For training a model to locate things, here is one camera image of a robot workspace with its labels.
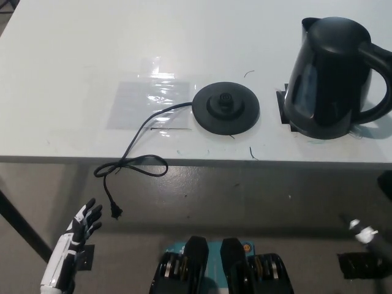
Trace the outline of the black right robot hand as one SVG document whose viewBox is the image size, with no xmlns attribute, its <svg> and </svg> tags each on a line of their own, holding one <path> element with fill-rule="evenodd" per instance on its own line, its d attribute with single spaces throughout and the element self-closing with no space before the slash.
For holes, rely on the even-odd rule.
<svg viewBox="0 0 392 294">
<path fill-rule="evenodd" d="M 364 245 L 369 252 L 380 258 L 391 260 L 391 243 L 378 230 L 373 229 L 370 225 L 364 225 L 359 219 L 349 215 L 341 214 L 339 217 L 348 230 L 354 234 L 355 239 Z"/>
</svg>

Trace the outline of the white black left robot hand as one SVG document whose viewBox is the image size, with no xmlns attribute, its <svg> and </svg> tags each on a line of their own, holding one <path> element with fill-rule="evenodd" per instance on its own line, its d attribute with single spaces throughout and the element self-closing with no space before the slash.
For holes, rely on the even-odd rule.
<svg viewBox="0 0 392 294">
<path fill-rule="evenodd" d="M 41 293 L 74 291 L 81 253 L 89 237 L 102 226 L 102 205 L 95 204 L 92 198 L 83 205 L 59 237 L 40 282 Z"/>
</svg>

